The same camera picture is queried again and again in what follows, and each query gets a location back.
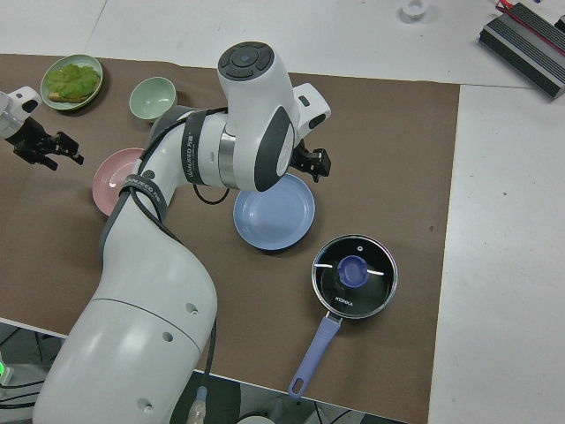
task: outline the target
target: pan lid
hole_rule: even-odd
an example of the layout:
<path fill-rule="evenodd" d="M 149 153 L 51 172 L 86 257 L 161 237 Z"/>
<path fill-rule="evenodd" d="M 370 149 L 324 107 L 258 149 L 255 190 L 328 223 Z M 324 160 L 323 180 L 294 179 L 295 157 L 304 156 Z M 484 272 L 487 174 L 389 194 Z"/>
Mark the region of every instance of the pan lid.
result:
<path fill-rule="evenodd" d="M 321 303 L 344 318 L 379 313 L 393 298 L 396 263 L 378 241 L 361 235 L 335 238 L 314 259 L 312 281 Z"/>

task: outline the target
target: floor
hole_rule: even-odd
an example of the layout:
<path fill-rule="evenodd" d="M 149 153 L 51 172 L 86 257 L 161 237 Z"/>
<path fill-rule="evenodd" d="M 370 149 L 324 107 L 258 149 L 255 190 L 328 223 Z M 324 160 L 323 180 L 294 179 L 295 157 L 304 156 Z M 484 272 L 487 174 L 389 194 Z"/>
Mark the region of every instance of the floor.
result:
<path fill-rule="evenodd" d="M 15 370 L 10 384 L 42 380 L 49 371 L 49 366 L 62 343 L 63 340 L 57 337 L 0 323 L 2 360 L 4 364 Z M 195 372 L 177 403 L 171 424 L 186 422 L 199 382 L 200 374 Z M 0 390 L 0 398 L 35 391 L 26 388 L 12 390 L 7 395 Z M 18 402 L 33 402 L 35 398 L 36 395 L 19 399 Z M 206 424 L 235 424 L 250 415 L 266 416 L 275 424 L 328 424 L 340 414 L 345 413 L 345 410 L 338 406 L 323 403 L 318 403 L 317 406 L 321 421 L 314 410 L 314 403 L 309 400 L 296 402 L 280 392 L 212 377 L 208 385 Z M 0 410 L 0 424 L 31 423 L 31 413 L 31 408 Z M 335 424 L 390 424 L 395 422 L 397 421 L 352 411 L 345 414 Z"/>

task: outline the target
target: small white plastic cap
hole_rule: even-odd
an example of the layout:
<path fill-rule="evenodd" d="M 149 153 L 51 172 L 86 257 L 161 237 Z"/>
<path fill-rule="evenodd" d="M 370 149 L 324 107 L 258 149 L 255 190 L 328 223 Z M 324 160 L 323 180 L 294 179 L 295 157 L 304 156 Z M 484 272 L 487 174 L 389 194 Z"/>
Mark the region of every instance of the small white plastic cap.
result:
<path fill-rule="evenodd" d="M 403 5 L 403 13 L 412 20 L 420 19 L 427 11 L 427 0 L 407 0 Z"/>

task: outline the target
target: brown mat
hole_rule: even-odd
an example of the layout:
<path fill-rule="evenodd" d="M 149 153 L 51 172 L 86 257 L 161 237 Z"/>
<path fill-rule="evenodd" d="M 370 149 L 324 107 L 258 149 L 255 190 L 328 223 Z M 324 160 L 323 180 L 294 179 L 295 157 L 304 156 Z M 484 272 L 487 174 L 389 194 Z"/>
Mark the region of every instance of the brown mat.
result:
<path fill-rule="evenodd" d="M 56 57 L 0 55 L 0 88 L 39 90 Z M 215 70 L 103 59 L 105 83 L 75 113 L 41 106 L 34 118 L 64 131 L 86 158 L 56 157 L 59 170 L 29 165 L 0 142 L 0 316 L 67 333 L 93 294 L 101 268 L 97 243 L 105 222 L 91 183 L 100 163 L 121 148 L 144 147 L 149 125 L 130 114 L 128 98 L 144 78 L 177 86 L 179 103 L 225 105 Z M 324 307 L 314 295 L 314 256 L 330 239 L 361 233 L 395 256 L 399 285 L 391 306 L 363 322 L 346 322 L 330 345 L 307 396 L 356 410 L 426 422 L 441 287 L 441 267 L 456 135 L 459 86 L 292 75 L 311 82 L 333 116 L 306 139 L 328 150 L 331 176 L 314 184 L 316 218 L 298 245 L 265 255 L 233 225 L 237 193 L 219 206 L 178 190 L 169 227 L 200 258 L 218 293 L 213 372 L 286 391 Z M 206 188 L 210 198 L 221 189 Z"/>

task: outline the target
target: blue plate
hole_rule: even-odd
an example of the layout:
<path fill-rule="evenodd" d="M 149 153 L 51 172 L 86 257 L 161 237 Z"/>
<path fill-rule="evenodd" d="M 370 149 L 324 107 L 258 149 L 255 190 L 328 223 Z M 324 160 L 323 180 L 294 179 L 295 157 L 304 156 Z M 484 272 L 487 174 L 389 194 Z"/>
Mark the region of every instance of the blue plate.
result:
<path fill-rule="evenodd" d="M 304 237 L 315 210 L 308 185 L 285 174 L 265 192 L 241 192 L 233 207 L 233 220 L 239 235 L 250 245 L 279 250 Z"/>

